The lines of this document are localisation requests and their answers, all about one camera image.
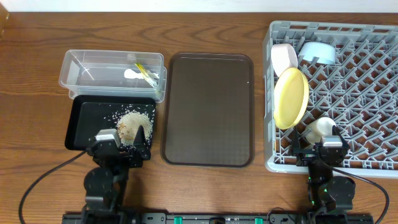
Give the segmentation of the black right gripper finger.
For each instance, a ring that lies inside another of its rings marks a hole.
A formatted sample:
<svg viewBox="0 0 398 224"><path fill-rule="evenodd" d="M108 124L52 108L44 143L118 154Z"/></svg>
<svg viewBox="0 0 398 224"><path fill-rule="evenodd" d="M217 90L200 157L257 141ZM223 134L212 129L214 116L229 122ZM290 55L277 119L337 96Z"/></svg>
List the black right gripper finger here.
<svg viewBox="0 0 398 224"><path fill-rule="evenodd" d="M293 129L293 134L290 150L291 152L301 152L300 137L296 127Z"/></svg>
<svg viewBox="0 0 398 224"><path fill-rule="evenodd" d="M347 141L342 137L342 135L340 134L340 129L337 127L337 125L334 125L332 127L332 135L333 136L338 136L342 146L349 146L349 144L347 143Z"/></svg>

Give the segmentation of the pale green cup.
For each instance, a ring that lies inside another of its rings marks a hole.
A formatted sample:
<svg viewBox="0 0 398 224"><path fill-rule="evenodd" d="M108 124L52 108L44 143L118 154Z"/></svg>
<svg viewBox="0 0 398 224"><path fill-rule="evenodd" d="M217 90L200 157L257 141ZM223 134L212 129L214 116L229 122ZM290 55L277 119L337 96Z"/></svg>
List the pale green cup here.
<svg viewBox="0 0 398 224"><path fill-rule="evenodd" d="M306 126L305 138L311 144L320 142L322 137L332 135L332 127L335 125L336 123L329 117L318 118Z"/></svg>

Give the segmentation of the rice grains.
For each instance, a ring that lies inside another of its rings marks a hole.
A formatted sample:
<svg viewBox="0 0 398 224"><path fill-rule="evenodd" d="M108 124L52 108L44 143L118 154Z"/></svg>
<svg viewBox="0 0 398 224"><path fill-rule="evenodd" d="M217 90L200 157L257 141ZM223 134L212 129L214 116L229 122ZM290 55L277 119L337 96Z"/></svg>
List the rice grains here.
<svg viewBox="0 0 398 224"><path fill-rule="evenodd" d="M124 123L127 126L129 130L129 139L121 139L123 147L133 147L134 138L139 126L144 127L147 143L152 143L155 121L154 105L121 105L121 109L106 115L104 120L110 124L110 128L117 130L118 123Z"/></svg>

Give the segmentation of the yellow round plate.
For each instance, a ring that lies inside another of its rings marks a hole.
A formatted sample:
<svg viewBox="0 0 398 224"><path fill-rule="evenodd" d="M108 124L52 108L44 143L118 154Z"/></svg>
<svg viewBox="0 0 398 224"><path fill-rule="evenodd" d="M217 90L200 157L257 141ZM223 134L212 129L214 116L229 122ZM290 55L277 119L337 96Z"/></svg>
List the yellow round plate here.
<svg viewBox="0 0 398 224"><path fill-rule="evenodd" d="M279 129L294 127L303 118L309 99L306 76L297 68L288 68L274 88L274 121Z"/></svg>

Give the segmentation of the white tissue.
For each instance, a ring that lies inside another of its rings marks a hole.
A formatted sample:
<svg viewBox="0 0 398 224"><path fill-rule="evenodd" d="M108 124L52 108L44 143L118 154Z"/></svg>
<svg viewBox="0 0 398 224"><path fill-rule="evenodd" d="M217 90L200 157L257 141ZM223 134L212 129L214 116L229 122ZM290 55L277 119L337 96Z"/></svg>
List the white tissue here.
<svg viewBox="0 0 398 224"><path fill-rule="evenodd" d="M158 80L159 75L157 73L151 73L150 71L147 72L149 76L151 76L153 79ZM134 70L127 69L124 71L124 77L128 79L144 79L144 75L142 73L137 73Z"/></svg>

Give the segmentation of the light blue bowl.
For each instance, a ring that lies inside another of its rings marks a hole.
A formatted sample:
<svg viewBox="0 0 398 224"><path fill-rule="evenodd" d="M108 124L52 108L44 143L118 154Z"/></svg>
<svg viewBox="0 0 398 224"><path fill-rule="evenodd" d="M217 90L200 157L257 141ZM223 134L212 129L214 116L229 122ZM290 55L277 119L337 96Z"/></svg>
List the light blue bowl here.
<svg viewBox="0 0 398 224"><path fill-rule="evenodd" d="M301 48L299 57L312 62L317 58L318 63L333 65L335 64L336 50L333 46L322 42L307 42Z"/></svg>

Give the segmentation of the pink bowl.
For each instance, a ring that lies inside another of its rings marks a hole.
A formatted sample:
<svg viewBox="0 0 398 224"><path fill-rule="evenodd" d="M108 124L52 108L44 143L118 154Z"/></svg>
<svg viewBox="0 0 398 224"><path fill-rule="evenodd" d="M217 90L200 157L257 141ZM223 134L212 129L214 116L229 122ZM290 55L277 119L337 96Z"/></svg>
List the pink bowl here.
<svg viewBox="0 0 398 224"><path fill-rule="evenodd" d="M278 77L289 68L298 68L295 49L290 44L273 45L271 48L271 63Z"/></svg>

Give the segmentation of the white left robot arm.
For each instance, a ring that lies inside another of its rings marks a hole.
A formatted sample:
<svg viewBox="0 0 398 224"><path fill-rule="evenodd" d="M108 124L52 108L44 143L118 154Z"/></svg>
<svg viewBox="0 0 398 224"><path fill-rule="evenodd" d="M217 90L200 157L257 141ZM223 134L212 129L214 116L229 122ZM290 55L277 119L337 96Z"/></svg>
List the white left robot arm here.
<svg viewBox="0 0 398 224"><path fill-rule="evenodd" d="M119 150L121 139L116 129L102 129L90 138L87 153L98 164L84 179L86 205L82 223L140 223L141 216L122 206L131 168L142 167L151 158L144 128L138 127L133 152Z"/></svg>

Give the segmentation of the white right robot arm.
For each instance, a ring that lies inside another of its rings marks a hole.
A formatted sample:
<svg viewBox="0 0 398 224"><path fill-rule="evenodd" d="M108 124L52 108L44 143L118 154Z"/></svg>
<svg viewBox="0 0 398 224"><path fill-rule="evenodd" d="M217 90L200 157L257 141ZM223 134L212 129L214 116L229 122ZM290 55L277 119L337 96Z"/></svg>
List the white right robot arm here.
<svg viewBox="0 0 398 224"><path fill-rule="evenodd" d="M302 147L294 128L289 151L296 157L297 166L308 168L308 197L312 203L297 223L348 223L347 211L353 208L356 184L349 177L334 176L333 168L343 162L349 145L336 126L331 130L331 135Z"/></svg>

